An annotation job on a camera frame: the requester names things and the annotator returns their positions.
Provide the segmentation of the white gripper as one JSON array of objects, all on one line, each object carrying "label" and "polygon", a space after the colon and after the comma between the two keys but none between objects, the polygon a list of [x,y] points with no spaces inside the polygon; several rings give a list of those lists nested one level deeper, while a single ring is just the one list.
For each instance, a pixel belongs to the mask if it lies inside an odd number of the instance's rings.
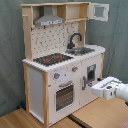
[{"label": "white gripper", "polygon": [[91,92],[106,100],[122,98],[121,86],[123,83],[114,77],[107,77],[91,87]]}]

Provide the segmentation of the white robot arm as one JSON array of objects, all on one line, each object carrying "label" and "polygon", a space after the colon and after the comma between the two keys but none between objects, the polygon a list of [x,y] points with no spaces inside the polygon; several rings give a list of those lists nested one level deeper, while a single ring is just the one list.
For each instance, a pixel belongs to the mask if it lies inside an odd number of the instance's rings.
[{"label": "white robot arm", "polygon": [[107,77],[91,87],[91,92],[106,100],[118,98],[128,102],[128,84],[115,77]]}]

